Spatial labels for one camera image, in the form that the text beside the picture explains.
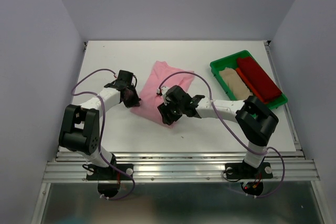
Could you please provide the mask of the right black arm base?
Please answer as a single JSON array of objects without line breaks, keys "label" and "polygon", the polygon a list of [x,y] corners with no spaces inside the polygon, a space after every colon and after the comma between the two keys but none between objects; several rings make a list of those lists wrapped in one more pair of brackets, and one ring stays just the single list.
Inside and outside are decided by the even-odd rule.
[{"label": "right black arm base", "polygon": [[269,162],[262,161],[258,168],[246,162],[227,163],[222,171],[222,177],[231,183],[240,182],[242,191],[251,196],[261,196],[264,190],[263,179],[272,179],[273,173]]}]

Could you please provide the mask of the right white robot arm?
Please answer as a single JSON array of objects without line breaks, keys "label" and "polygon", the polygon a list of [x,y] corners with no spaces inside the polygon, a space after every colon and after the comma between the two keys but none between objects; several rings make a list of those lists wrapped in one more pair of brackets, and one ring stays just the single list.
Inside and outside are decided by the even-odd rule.
[{"label": "right white robot arm", "polygon": [[260,172],[269,139],[279,119],[256,96],[239,101],[214,100],[204,95],[191,97],[177,85],[159,88],[157,94],[163,98],[158,111],[166,125],[172,125],[184,115],[189,118],[218,118],[224,122],[237,123],[248,140],[241,170],[248,177]]}]

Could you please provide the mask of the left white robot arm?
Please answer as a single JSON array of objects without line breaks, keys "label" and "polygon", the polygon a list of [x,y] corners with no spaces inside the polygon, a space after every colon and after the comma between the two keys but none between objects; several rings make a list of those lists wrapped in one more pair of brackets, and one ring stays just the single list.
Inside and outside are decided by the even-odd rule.
[{"label": "left white robot arm", "polygon": [[120,103],[126,108],[138,107],[141,99],[136,91],[136,76],[125,70],[114,74],[116,79],[105,84],[99,93],[75,92],[78,85],[100,71],[103,69],[92,72],[72,88],[71,95],[74,97],[84,94],[93,97],[80,105],[70,104],[65,108],[59,146],[79,153],[93,165],[98,166],[98,171],[104,178],[110,179],[116,175],[117,166],[114,154],[106,151],[101,144],[106,112]]}]

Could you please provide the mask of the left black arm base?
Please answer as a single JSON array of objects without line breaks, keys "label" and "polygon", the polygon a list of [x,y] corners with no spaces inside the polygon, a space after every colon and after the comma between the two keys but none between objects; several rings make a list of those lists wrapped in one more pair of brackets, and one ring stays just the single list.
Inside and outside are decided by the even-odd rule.
[{"label": "left black arm base", "polygon": [[94,164],[83,164],[86,171],[86,180],[97,182],[97,191],[100,198],[105,200],[120,200],[129,196],[135,189],[133,179],[134,165],[131,163],[118,164],[112,160],[112,167],[99,167]]}]

